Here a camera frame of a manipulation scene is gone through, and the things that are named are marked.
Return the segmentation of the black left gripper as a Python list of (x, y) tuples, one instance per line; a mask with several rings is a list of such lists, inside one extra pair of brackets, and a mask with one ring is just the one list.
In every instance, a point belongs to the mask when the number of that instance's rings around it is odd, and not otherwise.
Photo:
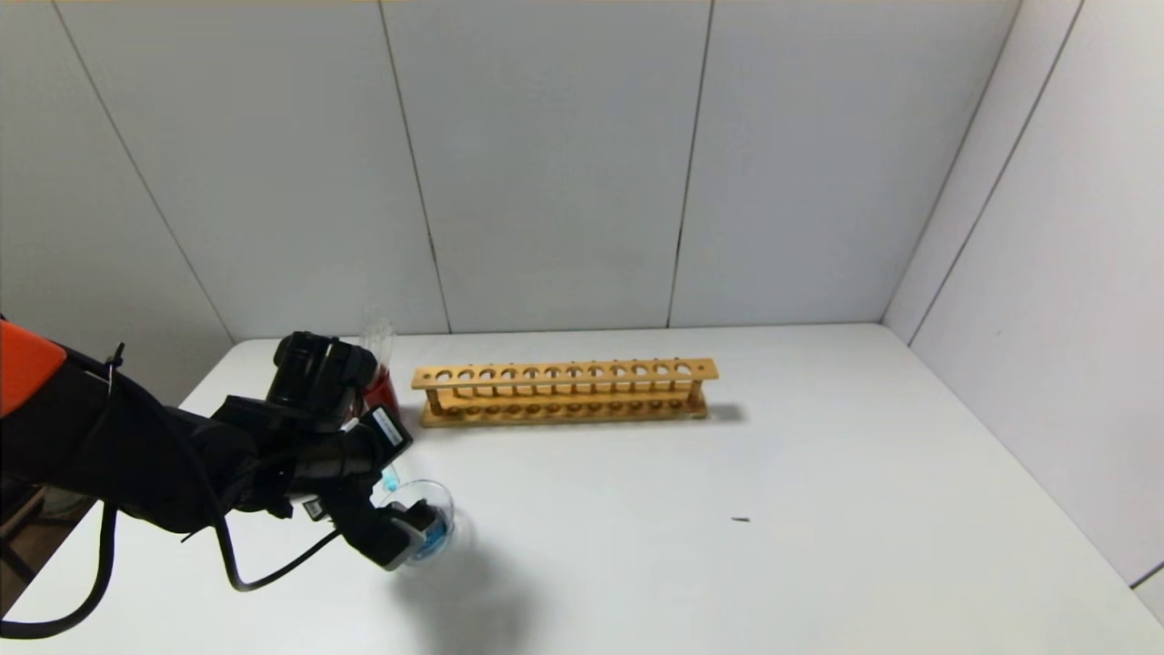
[(413, 436), (399, 417), (390, 407), (375, 406), (341, 430), (308, 442), (298, 455), (298, 477), (378, 480), (411, 444)]

